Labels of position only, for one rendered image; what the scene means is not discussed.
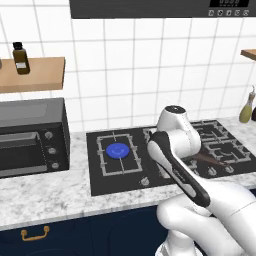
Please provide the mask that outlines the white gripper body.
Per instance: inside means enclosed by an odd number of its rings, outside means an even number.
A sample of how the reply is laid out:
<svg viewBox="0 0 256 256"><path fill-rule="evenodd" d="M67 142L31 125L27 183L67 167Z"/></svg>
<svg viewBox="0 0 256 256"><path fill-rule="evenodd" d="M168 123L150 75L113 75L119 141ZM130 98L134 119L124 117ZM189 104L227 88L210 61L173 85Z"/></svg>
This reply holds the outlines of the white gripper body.
<svg viewBox="0 0 256 256"><path fill-rule="evenodd" d="M166 171L161 165L158 165L158 169L159 169L159 175L163 179L171 179L171 176L170 176L169 172Z"/></svg>

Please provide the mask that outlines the blue burner flame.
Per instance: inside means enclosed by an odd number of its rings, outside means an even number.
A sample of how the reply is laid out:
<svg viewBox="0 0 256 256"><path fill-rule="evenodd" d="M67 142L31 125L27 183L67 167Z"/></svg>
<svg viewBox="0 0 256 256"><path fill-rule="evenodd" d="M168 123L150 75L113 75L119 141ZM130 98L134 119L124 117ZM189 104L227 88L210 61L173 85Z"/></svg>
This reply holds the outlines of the blue burner flame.
<svg viewBox="0 0 256 256"><path fill-rule="evenodd" d="M106 154L112 159L123 159L129 152L129 147L124 143L112 143L106 148Z"/></svg>

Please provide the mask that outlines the black gas hob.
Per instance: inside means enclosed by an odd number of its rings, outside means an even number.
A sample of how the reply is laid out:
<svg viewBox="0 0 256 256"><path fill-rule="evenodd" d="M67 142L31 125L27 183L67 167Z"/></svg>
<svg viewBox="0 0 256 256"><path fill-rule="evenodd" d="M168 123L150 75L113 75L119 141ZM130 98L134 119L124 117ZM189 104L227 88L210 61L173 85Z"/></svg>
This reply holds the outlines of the black gas hob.
<svg viewBox="0 0 256 256"><path fill-rule="evenodd" d="M225 176L253 173L256 171L256 153L250 152L236 137L216 120L197 121L192 124L201 137L199 153L225 162L234 168L229 174L225 167L199 161L195 174L211 179ZM91 132L86 135L91 194L101 196L112 193L172 185L173 179L163 179L156 163L147 151L147 143L153 126ZM126 144L130 152L123 159L112 159L106 148L112 143ZM183 162L190 168L192 156ZM208 174L208 168L217 171L216 176ZM150 181L148 187L140 184L143 177Z"/></svg>

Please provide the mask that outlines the dark brown pan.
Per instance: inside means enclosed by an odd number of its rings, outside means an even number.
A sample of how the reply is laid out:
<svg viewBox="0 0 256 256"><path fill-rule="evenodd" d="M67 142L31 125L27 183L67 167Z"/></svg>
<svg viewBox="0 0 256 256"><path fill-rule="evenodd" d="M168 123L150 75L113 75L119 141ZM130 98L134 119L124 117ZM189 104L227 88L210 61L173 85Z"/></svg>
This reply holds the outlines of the dark brown pan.
<svg viewBox="0 0 256 256"><path fill-rule="evenodd" d="M193 155L192 157L195 160L199 160L199 161L215 164L215 165L218 165L218 166L222 166L222 167L228 166L227 163L218 161L215 158L207 156L207 155L204 155L202 153L197 153L197 154Z"/></svg>

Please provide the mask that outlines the olive oil bottle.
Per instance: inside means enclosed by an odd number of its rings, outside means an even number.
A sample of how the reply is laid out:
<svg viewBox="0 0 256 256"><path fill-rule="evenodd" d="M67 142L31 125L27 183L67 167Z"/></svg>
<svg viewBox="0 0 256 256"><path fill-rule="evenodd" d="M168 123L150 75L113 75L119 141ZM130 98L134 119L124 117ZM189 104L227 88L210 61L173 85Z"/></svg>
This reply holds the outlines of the olive oil bottle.
<svg viewBox="0 0 256 256"><path fill-rule="evenodd" d="M247 123L250 120L252 115L252 104L255 97L256 97L256 92L253 87L253 90L249 93L247 103L244 105L244 107L242 108L239 114L239 121L241 123Z"/></svg>

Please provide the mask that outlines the navy drawer front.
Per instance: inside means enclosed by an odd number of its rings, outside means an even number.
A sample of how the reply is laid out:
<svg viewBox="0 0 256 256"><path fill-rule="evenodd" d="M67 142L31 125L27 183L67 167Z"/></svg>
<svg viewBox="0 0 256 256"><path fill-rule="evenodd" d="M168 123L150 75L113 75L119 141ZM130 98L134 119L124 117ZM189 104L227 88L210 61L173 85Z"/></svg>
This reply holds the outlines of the navy drawer front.
<svg viewBox="0 0 256 256"><path fill-rule="evenodd" d="M45 239L24 242L20 231L39 234L50 227ZM0 256L93 256L90 223L78 218L0 231Z"/></svg>

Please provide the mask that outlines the black toaster oven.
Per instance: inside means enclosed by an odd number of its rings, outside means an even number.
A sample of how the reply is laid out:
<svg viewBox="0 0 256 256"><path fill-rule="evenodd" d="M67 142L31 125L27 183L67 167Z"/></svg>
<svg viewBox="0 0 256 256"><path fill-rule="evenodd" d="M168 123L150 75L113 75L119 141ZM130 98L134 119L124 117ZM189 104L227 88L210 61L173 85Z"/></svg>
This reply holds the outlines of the black toaster oven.
<svg viewBox="0 0 256 256"><path fill-rule="evenodd" d="M46 139L45 133L53 133ZM63 98L21 100L0 103L0 135L37 132L43 146L47 170L42 173L65 171L70 168L70 133ZM55 148L56 154L48 153ZM53 162L60 167L54 170Z"/></svg>

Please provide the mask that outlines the toaster oven glass door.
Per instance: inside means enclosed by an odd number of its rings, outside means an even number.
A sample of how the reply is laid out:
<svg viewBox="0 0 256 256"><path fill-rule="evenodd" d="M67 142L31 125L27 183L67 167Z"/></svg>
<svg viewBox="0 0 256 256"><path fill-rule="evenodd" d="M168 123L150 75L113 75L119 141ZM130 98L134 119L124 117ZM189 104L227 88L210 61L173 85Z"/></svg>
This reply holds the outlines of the toaster oven glass door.
<svg viewBox="0 0 256 256"><path fill-rule="evenodd" d="M37 132L0 135L0 178L46 170L43 146Z"/></svg>

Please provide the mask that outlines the black range hood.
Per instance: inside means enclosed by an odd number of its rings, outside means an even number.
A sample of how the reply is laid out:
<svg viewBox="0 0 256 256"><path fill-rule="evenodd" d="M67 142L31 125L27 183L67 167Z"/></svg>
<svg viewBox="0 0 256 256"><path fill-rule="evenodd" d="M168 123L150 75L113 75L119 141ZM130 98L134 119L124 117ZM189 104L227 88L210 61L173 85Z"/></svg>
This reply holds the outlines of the black range hood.
<svg viewBox="0 0 256 256"><path fill-rule="evenodd" d="M73 19L256 17L256 0L69 0Z"/></svg>

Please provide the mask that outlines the brown bottle with black cap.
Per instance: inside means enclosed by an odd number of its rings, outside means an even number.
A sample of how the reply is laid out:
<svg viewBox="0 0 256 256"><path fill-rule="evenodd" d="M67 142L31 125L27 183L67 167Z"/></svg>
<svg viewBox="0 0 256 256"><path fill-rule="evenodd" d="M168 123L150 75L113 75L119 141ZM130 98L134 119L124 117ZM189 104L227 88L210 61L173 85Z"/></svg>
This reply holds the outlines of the brown bottle with black cap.
<svg viewBox="0 0 256 256"><path fill-rule="evenodd" d="M19 75L26 75L30 73L30 65L28 62L27 52L23 48L21 42L13 43L13 58L17 73Z"/></svg>

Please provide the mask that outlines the small wooden wall shelf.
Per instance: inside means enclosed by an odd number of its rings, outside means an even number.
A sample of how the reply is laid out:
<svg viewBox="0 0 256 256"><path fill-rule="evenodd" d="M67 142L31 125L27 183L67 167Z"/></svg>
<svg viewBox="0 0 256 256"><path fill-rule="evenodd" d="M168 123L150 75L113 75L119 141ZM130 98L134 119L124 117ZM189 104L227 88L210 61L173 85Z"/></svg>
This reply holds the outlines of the small wooden wall shelf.
<svg viewBox="0 0 256 256"><path fill-rule="evenodd" d="M256 49L245 49L241 51L241 55L256 61Z"/></svg>

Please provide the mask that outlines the wide wooden wall shelf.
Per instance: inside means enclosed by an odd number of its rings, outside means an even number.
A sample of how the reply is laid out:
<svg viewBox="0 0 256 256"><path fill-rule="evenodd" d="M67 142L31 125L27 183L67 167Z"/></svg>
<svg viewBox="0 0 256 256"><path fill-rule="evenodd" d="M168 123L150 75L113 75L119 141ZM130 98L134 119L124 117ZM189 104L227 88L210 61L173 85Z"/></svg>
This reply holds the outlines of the wide wooden wall shelf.
<svg viewBox="0 0 256 256"><path fill-rule="evenodd" d="M13 59L3 59L0 69L0 93L18 93L63 88L65 58L30 58L30 73L17 73Z"/></svg>

